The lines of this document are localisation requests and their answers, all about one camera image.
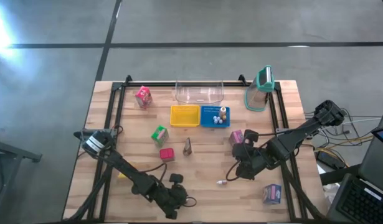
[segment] wooden table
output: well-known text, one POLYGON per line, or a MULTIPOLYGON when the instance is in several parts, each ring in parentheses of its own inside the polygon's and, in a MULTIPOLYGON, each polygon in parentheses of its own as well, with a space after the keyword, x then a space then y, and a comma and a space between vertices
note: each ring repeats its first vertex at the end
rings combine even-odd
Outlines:
MULTIPOLYGON (((290 128, 296 128, 305 121, 303 108, 294 80, 280 81, 283 99, 290 128)), ((108 99, 112 82, 96 82, 90 109, 87 114, 86 128, 101 129, 104 126, 108 99)), ((255 177, 255 181, 239 179, 227 185, 217 185, 224 180, 225 174, 235 159, 228 142, 234 130, 252 129, 258 133, 272 133, 273 125, 270 107, 262 112, 249 111, 244 106, 243 87, 225 87, 221 105, 231 108, 231 126, 227 129, 212 128, 175 128, 169 124, 170 106, 176 105, 174 88, 152 87, 153 104, 141 109, 134 97, 138 88, 126 87, 125 101, 121 115, 123 133, 118 136, 117 150, 139 170, 158 166, 161 162, 159 149, 154 145, 151 134, 158 125, 168 128, 169 139, 164 147, 172 147, 176 160, 168 163, 168 171, 163 183, 171 186, 169 176, 178 173, 184 176, 183 186, 188 194, 195 197, 198 204, 192 208, 182 207, 177 220, 165 218, 161 209, 153 202, 149 203, 140 195, 131 193, 132 183, 119 178, 115 170, 111 179, 110 196, 106 211, 106 222, 280 222, 289 221, 286 198, 283 190, 281 204, 264 205, 263 187, 269 184, 282 185, 281 170, 264 170, 255 177), (189 157, 182 154, 185 140, 190 137, 193 153, 189 157)), ((281 118, 277 97, 274 97, 277 117, 281 118)), ((111 123, 114 123, 116 105, 111 123)), ((258 145, 269 140, 270 136, 261 136, 258 145)), ((326 213, 327 207, 323 188, 319 178, 312 148, 301 147, 296 157, 303 190, 310 200, 326 213)), ((92 189, 97 161, 88 155, 80 157, 76 163, 72 184, 64 212, 71 216, 86 199, 92 189)), ((152 172, 160 177, 162 170, 152 172)), ((299 213, 298 199, 293 191, 295 210, 299 213)))

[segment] green object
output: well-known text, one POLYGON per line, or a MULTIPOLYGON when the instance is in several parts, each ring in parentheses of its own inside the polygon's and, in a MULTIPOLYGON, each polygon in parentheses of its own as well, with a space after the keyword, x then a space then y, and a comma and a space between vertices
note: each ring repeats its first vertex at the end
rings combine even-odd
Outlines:
POLYGON ((154 140, 156 146, 162 147, 169 138, 168 130, 164 126, 159 125, 151 135, 151 138, 154 140))
POLYGON ((274 90, 272 66, 266 65, 258 72, 251 85, 245 90, 244 103, 248 110, 265 110, 268 94, 274 90))

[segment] laptop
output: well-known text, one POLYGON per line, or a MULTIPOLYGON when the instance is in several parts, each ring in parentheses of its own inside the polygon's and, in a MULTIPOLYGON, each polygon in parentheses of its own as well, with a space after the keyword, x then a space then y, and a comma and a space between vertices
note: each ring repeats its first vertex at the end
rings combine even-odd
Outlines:
POLYGON ((359 168, 346 174, 327 213, 335 222, 383 223, 383 116, 359 168))

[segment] concrete floor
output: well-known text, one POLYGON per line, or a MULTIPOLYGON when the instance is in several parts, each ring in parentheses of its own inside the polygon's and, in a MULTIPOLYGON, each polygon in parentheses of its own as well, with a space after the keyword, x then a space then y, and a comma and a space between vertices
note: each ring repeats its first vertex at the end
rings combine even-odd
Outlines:
MULTIPOLYGON (((115 0, 0 1, 0 42, 104 43, 115 0)), ((378 42, 381 0, 126 0, 112 42, 378 42)), ((24 161, 0 223, 60 220, 103 49, 0 49, 0 140, 24 161)), ((103 80, 252 78, 264 65, 297 80, 305 111, 334 100, 383 113, 383 47, 111 49, 103 80)), ((356 123, 360 133, 378 121, 356 123)), ((317 137, 317 145, 324 139, 317 137)), ((338 148, 350 164, 367 149, 338 148)))

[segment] blue and white box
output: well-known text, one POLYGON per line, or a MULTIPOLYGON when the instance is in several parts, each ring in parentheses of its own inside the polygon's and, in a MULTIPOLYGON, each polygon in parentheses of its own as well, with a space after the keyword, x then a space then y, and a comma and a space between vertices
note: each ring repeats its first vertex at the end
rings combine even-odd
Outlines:
POLYGON ((281 202, 281 185, 270 184, 263 188, 263 203, 276 205, 281 202))

